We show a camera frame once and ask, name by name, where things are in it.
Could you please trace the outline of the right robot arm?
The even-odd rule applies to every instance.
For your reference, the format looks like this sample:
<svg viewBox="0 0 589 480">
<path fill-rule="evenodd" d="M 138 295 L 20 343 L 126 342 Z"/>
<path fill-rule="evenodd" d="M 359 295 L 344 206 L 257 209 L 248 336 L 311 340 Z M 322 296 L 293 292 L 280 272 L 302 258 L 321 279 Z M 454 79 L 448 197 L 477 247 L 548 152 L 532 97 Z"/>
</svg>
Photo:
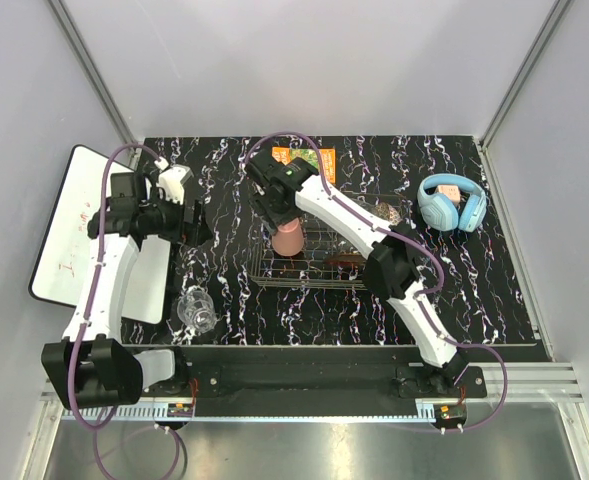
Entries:
<svg viewBox="0 0 589 480">
<path fill-rule="evenodd" d="M 429 370 L 431 390 L 446 397 L 460 389 L 469 368 L 465 346 L 440 320 L 415 260 L 419 252 L 432 258 L 431 252 L 341 193 L 303 159 L 284 164 L 259 151 L 248 155 L 244 170 L 255 188 L 252 207 L 271 231 L 306 214 L 357 249 L 365 259 L 363 284 L 403 320 Z"/>
</svg>

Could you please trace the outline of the pink plastic cup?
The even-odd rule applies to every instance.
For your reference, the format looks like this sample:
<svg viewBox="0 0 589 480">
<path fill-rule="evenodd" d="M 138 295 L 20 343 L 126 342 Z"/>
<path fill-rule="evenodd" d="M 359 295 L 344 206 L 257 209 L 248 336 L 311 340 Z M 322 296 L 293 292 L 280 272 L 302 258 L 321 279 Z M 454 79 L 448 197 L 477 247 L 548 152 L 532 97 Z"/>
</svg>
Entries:
<svg viewBox="0 0 589 480">
<path fill-rule="evenodd" d="M 273 250 L 286 257 L 297 255 L 304 246 L 304 234 L 298 218 L 277 227 L 272 236 Z"/>
</svg>

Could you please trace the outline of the wire dish rack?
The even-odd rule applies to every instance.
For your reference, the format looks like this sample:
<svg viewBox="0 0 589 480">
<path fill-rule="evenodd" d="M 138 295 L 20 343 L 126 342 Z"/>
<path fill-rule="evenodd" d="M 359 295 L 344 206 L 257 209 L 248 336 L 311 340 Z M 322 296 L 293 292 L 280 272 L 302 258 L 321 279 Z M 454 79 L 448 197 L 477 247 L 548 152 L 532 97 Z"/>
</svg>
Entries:
<svg viewBox="0 0 589 480">
<path fill-rule="evenodd" d="M 363 290 L 365 265 L 344 268 L 323 263 L 329 256 L 358 253 L 356 247 L 314 216 L 305 214 L 300 223 L 304 234 L 303 249 L 295 256 L 285 257 L 273 250 L 266 227 L 260 221 L 254 222 L 247 261 L 249 278 L 262 287 Z"/>
</svg>

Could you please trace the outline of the beige patterned bowl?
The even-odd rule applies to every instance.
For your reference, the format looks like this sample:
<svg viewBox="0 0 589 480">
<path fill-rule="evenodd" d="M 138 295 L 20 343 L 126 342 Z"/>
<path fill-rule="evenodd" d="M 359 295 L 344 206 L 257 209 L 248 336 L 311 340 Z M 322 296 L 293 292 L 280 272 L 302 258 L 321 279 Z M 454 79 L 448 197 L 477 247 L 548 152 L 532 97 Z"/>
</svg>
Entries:
<svg viewBox="0 0 589 480">
<path fill-rule="evenodd" d="M 372 213 L 376 217 L 387 221 L 393 226 L 398 225 L 401 222 L 401 215 L 398 210 L 386 202 L 379 202 L 376 204 L 372 209 Z"/>
</svg>

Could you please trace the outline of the red floral plate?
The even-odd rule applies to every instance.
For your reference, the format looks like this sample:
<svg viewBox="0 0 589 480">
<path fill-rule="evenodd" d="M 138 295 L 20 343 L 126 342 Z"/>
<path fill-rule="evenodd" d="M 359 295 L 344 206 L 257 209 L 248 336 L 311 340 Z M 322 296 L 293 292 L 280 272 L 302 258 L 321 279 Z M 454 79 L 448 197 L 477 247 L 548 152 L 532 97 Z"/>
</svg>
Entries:
<svg viewBox="0 0 589 480">
<path fill-rule="evenodd" d="M 340 253 L 326 257 L 323 263 L 334 267 L 358 268 L 365 265 L 366 259 L 358 253 Z"/>
</svg>

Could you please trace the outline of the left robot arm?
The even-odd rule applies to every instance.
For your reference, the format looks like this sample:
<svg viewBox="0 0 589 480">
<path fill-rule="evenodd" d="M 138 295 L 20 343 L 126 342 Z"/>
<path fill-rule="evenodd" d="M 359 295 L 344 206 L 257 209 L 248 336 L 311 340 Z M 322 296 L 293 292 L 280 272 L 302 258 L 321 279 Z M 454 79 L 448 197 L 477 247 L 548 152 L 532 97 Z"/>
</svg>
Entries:
<svg viewBox="0 0 589 480">
<path fill-rule="evenodd" d="M 127 287 L 144 241 L 200 246 L 212 237 L 204 206 L 187 193 L 193 173 L 182 165 L 156 176 L 113 173 L 101 187 L 88 224 L 90 261 L 75 312 L 62 339 L 43 347 L 41 363 L 67 409 L 133 405 L 157 385 L 170 396 L 190 372 L 170 349 L 131 353 L 121 343 Z"/>
</svg>

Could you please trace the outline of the clear glass cup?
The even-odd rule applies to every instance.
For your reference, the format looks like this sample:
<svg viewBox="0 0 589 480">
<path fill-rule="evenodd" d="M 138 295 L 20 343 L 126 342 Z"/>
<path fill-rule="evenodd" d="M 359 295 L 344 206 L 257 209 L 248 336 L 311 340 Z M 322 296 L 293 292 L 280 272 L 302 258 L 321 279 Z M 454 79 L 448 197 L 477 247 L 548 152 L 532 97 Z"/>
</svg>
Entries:
<svg viewBox="0 0 589 480">
<path fill-rule="evenodd" d="M 218 321 L 213 299 L 205 289 L 196 285 L 189 287 L 178 299 L 177 315 L 196 334 L 213 330 Z"/>
</svg>

